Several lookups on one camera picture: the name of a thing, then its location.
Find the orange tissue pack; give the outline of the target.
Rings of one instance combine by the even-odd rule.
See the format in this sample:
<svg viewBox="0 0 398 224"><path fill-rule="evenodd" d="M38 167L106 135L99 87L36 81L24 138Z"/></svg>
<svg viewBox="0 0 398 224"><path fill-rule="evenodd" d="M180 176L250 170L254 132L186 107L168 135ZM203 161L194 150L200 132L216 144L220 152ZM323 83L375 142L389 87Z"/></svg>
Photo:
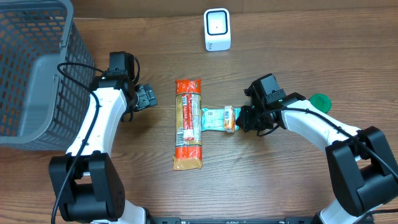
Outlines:
<svg viewBox="0 0 398 224"><path fill-rule="evenodd" d="M232 106L224 107L224 130L227 133L234 133L235 127L235 110Z"/></svg>

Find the teal tissue pack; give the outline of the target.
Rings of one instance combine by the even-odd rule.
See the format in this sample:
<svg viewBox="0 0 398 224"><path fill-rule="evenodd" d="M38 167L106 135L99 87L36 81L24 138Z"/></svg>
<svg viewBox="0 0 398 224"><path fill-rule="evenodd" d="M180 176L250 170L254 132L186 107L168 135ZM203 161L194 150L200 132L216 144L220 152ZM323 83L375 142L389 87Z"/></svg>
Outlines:
<svg viewBox="0 0 398 224"><path fill-rule="evenodd" d="M235 120L237 120L239 113L241 112L240 108L234 108L235 110ZM224 108L218 109L209 109L202 108L202 131L225 131L224 130ZM235 121L236 131L239 129L239 126Z"/></svg>

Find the green lid jar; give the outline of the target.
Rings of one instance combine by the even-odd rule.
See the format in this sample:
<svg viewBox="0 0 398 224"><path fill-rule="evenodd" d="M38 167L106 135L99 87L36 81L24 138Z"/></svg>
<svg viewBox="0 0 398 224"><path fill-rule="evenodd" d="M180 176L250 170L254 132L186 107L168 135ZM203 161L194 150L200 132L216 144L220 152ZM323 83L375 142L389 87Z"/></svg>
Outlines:
<svg viewBox="0 0 398 224"><path fill-rule="evenodd" d="M331 110L332 102L330 98L324 94L321 93L314 94L309 99L309 101L316 109L325 114L327 114Z"/></svg>

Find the orange pasta package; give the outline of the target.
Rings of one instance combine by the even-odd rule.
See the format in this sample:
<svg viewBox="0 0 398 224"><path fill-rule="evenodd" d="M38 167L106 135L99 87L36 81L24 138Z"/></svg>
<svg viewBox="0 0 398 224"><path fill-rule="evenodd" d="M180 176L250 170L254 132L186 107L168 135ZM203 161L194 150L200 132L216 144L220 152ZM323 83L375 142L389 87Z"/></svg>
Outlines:
<svg viewBox="0 0 398 224"><path fill-rule="evenodd" d="M201 169L201 80L177 80L174 170Z"/></svg>

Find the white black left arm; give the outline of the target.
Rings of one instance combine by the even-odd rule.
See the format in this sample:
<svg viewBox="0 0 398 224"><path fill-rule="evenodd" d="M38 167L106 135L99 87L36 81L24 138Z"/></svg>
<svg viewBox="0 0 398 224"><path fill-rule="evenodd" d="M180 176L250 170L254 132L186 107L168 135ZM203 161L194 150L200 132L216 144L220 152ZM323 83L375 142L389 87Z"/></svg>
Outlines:
<svg viewBox="0 0 398 224"><path fill-rule="evenodd" d="M49 174L56 200L51 223L61 214L66 222L150 222L149 212L130 202L111 161L111 150L119 122L124 116L153 107L157 100L150 84L139 81L140 65L133 54L111 52L109 67L85 85L90 102L77 137L65 155L51 158Z"/></svg>

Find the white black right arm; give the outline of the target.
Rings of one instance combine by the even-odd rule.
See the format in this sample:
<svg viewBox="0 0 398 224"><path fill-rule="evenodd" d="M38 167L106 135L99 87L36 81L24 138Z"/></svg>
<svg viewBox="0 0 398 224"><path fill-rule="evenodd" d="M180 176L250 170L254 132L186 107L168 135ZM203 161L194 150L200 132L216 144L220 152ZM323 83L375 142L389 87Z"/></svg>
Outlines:
<svg viewBox="0 0 398 224"><path fill-rule="evenodd" d="M344 124L297 92L286 94L273 74L245 89L250 104L236 124L259 137L277 128L301 135L326 154L335 200L312 223L373 223L381 205L397 197L397 161L384 133Z"/></svg>

